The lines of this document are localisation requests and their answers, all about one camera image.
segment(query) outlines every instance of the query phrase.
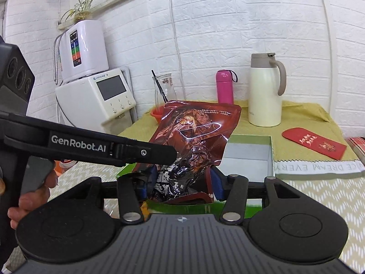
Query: jug handle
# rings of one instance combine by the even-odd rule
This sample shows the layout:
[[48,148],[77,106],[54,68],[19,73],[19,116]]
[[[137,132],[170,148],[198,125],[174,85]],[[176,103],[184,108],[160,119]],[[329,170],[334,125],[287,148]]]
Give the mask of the jug handle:
[[281,96],[282,94],[284,94],[285,89],[287,87],[287,71],[285,70],[285,66],[283,65],[282,62],[277,61],[277,60],[270,60],[269,63],[271,65],[275,65],[279,68],[279,72],[280,72],[280,85],[279,85],[279,89],[277,91],[277,94],[279,96]]

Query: red plastic bowl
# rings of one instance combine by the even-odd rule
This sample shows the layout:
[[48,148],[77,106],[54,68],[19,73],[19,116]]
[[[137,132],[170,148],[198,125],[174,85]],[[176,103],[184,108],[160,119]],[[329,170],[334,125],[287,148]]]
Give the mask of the red plastic bowl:
[[156,119],[157,123],[161,122],[163,111],[164,111],[163,107],[160,107],[159,109],[155,107],[151,110],[151,115]]

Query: pink thermos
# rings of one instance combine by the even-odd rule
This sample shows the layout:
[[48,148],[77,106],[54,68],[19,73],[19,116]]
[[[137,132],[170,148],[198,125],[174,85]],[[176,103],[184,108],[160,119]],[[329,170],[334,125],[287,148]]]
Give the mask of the pink thermos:
[[217,95],[218,103],[229,103],[233,104],[233,82],[237,82],[237,74],[234,75],[236,79],[233,79],[232,70],[219,70],[215,75],[215,80],[217,82]]

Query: spider plant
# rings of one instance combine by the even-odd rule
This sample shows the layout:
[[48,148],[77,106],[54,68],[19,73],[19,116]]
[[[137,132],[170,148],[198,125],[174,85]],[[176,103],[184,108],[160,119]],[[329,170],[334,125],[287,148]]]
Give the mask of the spider plant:
[[93,0],[78,0],[78,3],[75,4],[73,9],[66,11],[64,15],[62,15],[60,21],[62,21],[66,14],[65,21],[75,15],[75,13],[89,12],[92,1]]

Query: camera lens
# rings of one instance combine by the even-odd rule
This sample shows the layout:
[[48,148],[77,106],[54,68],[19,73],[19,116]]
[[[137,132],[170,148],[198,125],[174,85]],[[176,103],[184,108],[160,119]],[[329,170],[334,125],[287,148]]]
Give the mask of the camera lens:
[[14,76],[14,73],[16,70],[16,64],[17,64],[16,58],[12,58],[9,66],[8,66],[8,77],[9,78],[12,78]]
[[15,81],[16,88],[18,88],[18,89],[21,88],[21,86],[23,85],[23,82],[24,82],[24,78],[25,78],[25,71],[23,68],[21,68],[16,77],[16,81]]
[[29,92],[29,88],[30,88],[30,79],[28,79],[27,82],[25,83],[24,92],[26,94]]

